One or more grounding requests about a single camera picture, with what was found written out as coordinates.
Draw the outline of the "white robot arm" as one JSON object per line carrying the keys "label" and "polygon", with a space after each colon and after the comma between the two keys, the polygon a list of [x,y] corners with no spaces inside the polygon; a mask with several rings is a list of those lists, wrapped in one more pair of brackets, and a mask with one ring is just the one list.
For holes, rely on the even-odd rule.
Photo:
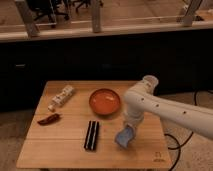
{"label": "white robot arm", "polygon": [[151,94],[152,86],[140,81],[124,93],[126,124],[136,128],[150,112],[213,140],[213,109],[193,106]]}

